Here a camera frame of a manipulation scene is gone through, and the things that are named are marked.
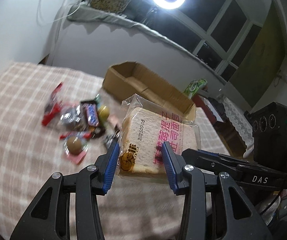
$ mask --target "camera lens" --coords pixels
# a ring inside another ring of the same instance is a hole
[[[262,117],[259,121],[259,127],[262,132],[264,132],[267,128],[267,120],[266,117]]]
[[[254,132],[257,131],[257,130],[258,130],[258,122],[255,121],[255,122],[254,122]]]
[[[275,127],[275,125],[276,125],[276,117],[273,114],[271,114],[269,117],[269,126],[272,129]]]

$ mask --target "plaid bedsheet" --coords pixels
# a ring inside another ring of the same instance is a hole
[[[68,68],[14,63],[0,77],[0,234],[7,240],[36,193],[56,171],[79,172],[106,153],[102,138],[89,144],[80,166],[63,156],[58,132],[41,126],[51,91],[64,82],[64,99],[79,101],[99,92],[111,113],[123,118],[119,103],[101,90],[103,79]],[[228,154],[201,108],[196,111],[202,149]],[[168,185],[141,184],[115,177],[106,196],[98,196],[105,238],[168,239],[177,233],[184,198]],[[74,198],[70,234],[76,239]]]

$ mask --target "open cardboard box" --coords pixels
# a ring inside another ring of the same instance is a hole
[[[175,114],[195,121],[194,102],[140,63],[124,62],[111,66],[102,87],[120,102],[138,94]]]

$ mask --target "white cable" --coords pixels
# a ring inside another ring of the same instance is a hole
[[[68,15],[66,15],[66,16],[60,17],[60,18],[58,18],[58,19],[55,19],[55,20],[53,20],[52,22],[47,22],[47,23],[45,23],[45,20],[43,19],[42,14],[41,14],[41,1],[42,1],[42,0],[39,0],[39,2],[38,2],[37,17],[38,17],[38,16],[40,17],[40,20],[43,22],[44,25],[54,23],[54,22],[56,22],[56,21],[59,21],[59,20],[61,20],[61,19],[64,19],[64,18],[66,18],[66,17],[68,17],[68,16],[74,14],[74,13],[80,8],[80,5],[81,5],[81,0],[79,0],[79,5],[78,5],[77,9],[74,10],[72,13],[70,13],[70,14],[68,14]]]

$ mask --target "silver screw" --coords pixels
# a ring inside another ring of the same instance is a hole
[[[96,170],[96,166],[94,166],[94,165],[89,165],[88,167],[87,167],[87,170],[88,171],[95,171]]]
[[[227,172],[222,172],[222,173],[220,174],[220,176],[221,176],[223,179],[229,178],[229,174],[228,174]]]
[[[51,177],[52,177],[53,179],[59,179],[60,176],[61,176],[61,174],[60,174],[59,172],[55,172],[54,174],[52,174]]]
[[[192,166],[190,164],[185,165],[185,170],[186,171],[192,171],[193,169],[194,169],[194,166]]]

